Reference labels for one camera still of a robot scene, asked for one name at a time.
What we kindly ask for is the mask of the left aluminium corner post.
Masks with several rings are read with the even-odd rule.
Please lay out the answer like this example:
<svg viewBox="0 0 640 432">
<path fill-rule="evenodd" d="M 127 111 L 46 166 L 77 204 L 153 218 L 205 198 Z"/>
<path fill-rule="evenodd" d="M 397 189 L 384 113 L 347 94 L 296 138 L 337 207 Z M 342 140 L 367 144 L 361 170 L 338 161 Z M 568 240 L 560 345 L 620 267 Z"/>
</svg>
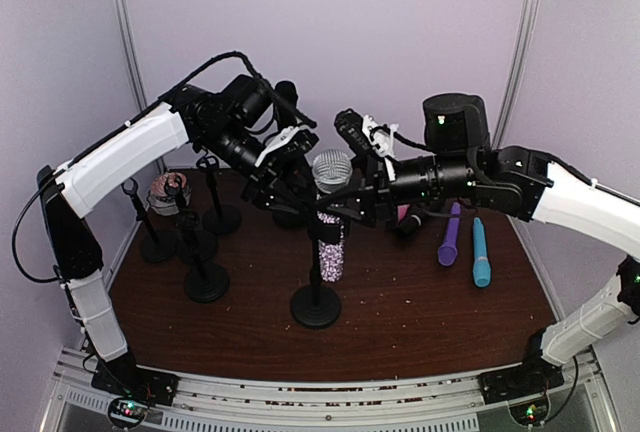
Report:
<svg viewBox="0 0 640 432">
<path fill-rule="evenodd" d="M 147 106 L 146 93 L 135 50 L 126 0 L 113 0 L 125 66 L 134 101 L 142 110 Z"/>
</svg>

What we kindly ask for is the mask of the right aluminium corner post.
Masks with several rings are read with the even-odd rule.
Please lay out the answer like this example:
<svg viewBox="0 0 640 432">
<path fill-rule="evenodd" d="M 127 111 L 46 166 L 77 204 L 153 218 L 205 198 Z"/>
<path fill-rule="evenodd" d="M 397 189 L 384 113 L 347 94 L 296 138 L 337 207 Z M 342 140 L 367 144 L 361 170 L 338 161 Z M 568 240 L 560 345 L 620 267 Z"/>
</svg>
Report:
<svg viewBox="0 0 640 432">
<path fill-rule="evenodd" d="M 538 16 L 540 0 L 523 0 L 513 57 L 495 127 L 492 145 L 500 148 L 505 143 L 509 123 L 513 117 L 519 88 L 524 76 L 528 51 Z"/>
</svg>

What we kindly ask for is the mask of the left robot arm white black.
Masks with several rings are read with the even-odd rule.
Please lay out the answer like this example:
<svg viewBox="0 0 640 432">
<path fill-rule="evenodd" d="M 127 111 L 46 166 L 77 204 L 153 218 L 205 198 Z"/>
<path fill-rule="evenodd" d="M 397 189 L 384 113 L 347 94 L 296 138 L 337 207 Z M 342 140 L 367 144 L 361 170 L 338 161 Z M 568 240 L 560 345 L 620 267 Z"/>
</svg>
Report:
<svg viewBox="0 0 640 432">
<path fill-rule="evenodd" d="M 281 94 L 246 75 L 218 93 L 191 84 L 167 92 L 78 157 L 38 174 L 46 232 L 78 318 L 97 355 L 108 363 L 106 381 L 123 396 L 137 394 L 144 376 L 131 355 L 102 279 L 102 249 L 85 218 L 112 190 L 141 169 L 187 144 L 213 153 L 249 181 L 247 198 L 260 208 L 302 206 L 286 170 L 318 142 L 304 119 L 262 144 L 249 129 Z"/>
</svg>

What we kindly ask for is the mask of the black stand of glitter mic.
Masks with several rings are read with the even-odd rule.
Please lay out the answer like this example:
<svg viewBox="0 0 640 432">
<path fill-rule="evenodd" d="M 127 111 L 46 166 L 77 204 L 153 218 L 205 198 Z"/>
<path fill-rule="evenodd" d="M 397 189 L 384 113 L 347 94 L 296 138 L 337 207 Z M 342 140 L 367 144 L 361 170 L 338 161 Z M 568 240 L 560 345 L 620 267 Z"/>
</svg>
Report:
<svg viewBox="0 0 640 432">
<path fill-rule="evenodd" d="M 341 299 L 327 283 L 342 278 L 348 226 L 340 217 L 316 209 L 310 216 L 308 233 L 312 246 L 309 284 L 294 293 L 290 312 L 301 326 L 322 330 L 341 314 Z"/>
</svg>

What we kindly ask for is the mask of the light blue microphone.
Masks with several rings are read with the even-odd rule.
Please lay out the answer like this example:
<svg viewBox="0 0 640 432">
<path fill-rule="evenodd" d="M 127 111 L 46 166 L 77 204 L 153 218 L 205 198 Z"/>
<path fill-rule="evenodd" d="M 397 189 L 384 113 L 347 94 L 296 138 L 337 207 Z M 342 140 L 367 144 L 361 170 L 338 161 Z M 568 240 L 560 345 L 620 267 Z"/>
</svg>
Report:
<svg viewBox="0 0 640 432">
<path fill-rule="evenodd" d="M 485 227 L 479 217 L 474 218 L 472 231 L 474 252 L 473 280 L 477 287 L 486 288 L 491 283 L 491 265 L 488 258 Z"/>
</svg>

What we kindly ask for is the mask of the black stand of blue mic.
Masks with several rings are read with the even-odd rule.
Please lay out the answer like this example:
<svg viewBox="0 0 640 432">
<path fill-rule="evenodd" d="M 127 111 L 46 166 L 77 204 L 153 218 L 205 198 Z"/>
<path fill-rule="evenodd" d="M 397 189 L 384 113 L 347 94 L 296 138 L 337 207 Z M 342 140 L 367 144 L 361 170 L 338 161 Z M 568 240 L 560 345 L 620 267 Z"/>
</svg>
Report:
<svg viewBox="0 0 640 432">
<path fill-rule="evenodd" d="M 226 269 L 210 259 L 197 259 L 190 265 L 185 276 L 184 291 L 187 297 L 197 303 L 211 303 L 222 298 L 228 291 L 230 278 Z"/>
</svg>

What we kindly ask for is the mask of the tape roll at back left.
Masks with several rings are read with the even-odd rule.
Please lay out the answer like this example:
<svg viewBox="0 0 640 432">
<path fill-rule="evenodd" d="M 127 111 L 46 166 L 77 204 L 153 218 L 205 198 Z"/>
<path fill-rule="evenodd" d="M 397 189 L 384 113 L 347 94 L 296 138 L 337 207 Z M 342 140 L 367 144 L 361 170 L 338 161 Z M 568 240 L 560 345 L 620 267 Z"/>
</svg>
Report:
<svg viewBox="0 0 640 432">
<path fill-rule="evenodd" d="M 175 202 L 175 189 L 181 186 L 181 194 L 186 205 L 191 202 L 191 184 L 182 172 L 166 172 L 158 176 L 151 184 L 147 194 L 147 204 L 151 210 L 163 217 L 174 216 L 179 212 Z"/>
</svg>

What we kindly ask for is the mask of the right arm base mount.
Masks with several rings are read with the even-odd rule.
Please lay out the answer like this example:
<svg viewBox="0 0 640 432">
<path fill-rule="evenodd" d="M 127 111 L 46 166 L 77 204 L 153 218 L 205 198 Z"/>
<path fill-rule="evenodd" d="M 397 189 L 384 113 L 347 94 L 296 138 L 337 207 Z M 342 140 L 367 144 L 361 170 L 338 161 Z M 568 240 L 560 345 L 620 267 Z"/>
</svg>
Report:
<svg viewBox="0 0 640 432">
<path fill-rule="evenodd" d="M 551 416 L 549 392 L 565 383 L 560 369 L 526 369 L 523 365 L 484 372 L 478 377 L 484 403 L 508 406 L 511 418 L 529 429 Z"/>
</svg>

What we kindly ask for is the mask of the pink microphone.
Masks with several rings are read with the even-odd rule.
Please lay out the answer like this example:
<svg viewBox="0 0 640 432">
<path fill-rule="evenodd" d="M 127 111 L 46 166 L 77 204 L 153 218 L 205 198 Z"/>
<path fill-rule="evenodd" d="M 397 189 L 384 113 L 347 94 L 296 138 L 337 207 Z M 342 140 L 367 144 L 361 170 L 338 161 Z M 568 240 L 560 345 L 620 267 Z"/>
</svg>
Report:
<svg viewBox="0 0 640 432">
<path fill-rule="evenodd" d="M 397 223 L 400 224 L 407 216 L 409 212 L 410 206 L 403 205 L 398 207 L 398 220 Z"/>
</svg>

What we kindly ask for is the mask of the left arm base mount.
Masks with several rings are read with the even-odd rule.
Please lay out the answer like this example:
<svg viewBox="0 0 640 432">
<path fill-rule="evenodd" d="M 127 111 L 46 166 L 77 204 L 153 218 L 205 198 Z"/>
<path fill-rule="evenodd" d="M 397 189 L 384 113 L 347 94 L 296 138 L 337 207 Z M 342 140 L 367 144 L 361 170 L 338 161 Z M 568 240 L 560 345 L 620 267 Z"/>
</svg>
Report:
<svg viewBox="0 0 640 432">
<path fill-rule="evenodd" d="M 125 385 L 99 364 L 93 373 L 91 386 L 114 395 L 107 405 L 106 416 L 119 430 L 129 431 L 140 426 L 158 405 L 171 406 L 179 378 L 175 374 L 139 369 L 139 380 Z"/>
</svg>

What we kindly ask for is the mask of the black stand of purple mic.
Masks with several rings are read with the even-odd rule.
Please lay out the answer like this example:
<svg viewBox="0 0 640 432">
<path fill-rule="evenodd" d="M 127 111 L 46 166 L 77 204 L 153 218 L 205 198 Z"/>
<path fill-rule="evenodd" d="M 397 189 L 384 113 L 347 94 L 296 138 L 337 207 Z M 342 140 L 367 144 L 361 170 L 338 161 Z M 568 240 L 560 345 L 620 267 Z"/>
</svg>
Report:
<svg viewBox="0 0 640 432">
<path fill-rule="evenodd" d="M 212 207 L 202 216 L 203 228 L 214 235 L 229 235 L 241 225 L 242 218 L 237 207 L 222 204 L 218 193 L 216 171 L 220 167 L 219 160 L 213 155 L 204 155 L 196 161 L 197 169 L 203 173 L 209 190 Z"/>
</svg>

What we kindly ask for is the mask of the purple microphone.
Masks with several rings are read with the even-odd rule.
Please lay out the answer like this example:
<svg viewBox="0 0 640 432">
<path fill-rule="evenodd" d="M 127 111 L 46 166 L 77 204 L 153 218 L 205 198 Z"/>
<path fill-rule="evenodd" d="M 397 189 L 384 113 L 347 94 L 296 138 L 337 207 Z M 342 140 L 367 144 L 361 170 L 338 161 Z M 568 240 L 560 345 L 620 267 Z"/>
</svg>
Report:
<svg viewBox="0 0 640 432">
<path fill-rule="evenodd" d="M 458 256 L 457 240 L 460 226 L 461 205 L 454 202 L 450 209 L 443 241 L 437 250 L 438 263 L 444 267 L 452 266 Z"/>
</svg>

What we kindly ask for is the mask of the aluminium corner post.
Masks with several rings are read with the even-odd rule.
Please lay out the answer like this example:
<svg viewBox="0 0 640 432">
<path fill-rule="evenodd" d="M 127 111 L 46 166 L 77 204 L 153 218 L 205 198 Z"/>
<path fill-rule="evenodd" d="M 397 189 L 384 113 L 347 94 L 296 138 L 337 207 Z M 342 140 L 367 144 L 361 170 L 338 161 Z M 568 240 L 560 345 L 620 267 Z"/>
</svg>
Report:
<svg viewBox="0 0 640 432">
<path fill-rule="evenodd" d="M 523 0 L 513 57 L 495 127 L 492 145 L 500 148 L 505 143 L 509 123 L 513 117 L 519 88 L 524 76 L 528 51 L 538 16 L 540 0 Z"/>
<path fill-rule="evenodd" d="M 125 66 L 134 101 L 142 110 L 147 106 L 146 93 L 135 50 L 126 0 L 113 0 Z"/>
</svg>

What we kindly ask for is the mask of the front aluminium rail frame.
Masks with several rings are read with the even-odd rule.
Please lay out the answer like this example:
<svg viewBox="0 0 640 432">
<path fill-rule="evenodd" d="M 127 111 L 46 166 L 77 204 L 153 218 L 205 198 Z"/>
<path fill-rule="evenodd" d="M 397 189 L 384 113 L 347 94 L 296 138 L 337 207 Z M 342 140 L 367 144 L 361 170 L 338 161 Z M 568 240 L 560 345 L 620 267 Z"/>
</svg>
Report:
<svg viewBox="0 0 640 432">
<path fill-rule="evenodd" d="M 546 393 L 489 403 L 478 370 L 348 382 L 260 381 L 177 373 L 173 402 L 148 410 L 138 431 L 522 431 L 517 413 L 549 403 L 544 431 L 618 431 L 591 350 Z"/>
</svg>

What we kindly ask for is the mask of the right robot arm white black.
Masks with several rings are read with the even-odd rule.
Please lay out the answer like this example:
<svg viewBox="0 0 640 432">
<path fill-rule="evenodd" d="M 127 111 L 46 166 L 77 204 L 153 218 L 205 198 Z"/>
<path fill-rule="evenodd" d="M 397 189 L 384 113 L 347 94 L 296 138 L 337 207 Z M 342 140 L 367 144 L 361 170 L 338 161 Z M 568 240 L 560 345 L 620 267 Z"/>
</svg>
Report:
<svg viewBox="0 0 640 432">
<path fill-rule="evenodd" d="M 398 160 L 392 125 L 347 109 L 334 126 L 357 156 L 383 164 L 362 187 L 368 222 L 392 207 L 433 199 L 467 199 L 472 205 L 521 221 L 577 231 L 625 253 L 606 285 L 562 321 L 533 334 L 523 361 L 503 379 L 519 392 L 535 392 L 577 353 L 625 322 L 639 320 L 639 202 L 602 186 L 560 158 L 520 146 L 491 146 L 484 101 L 445 93 L 425 99 L 424 150 L 428 156 Z"/>
</svg>

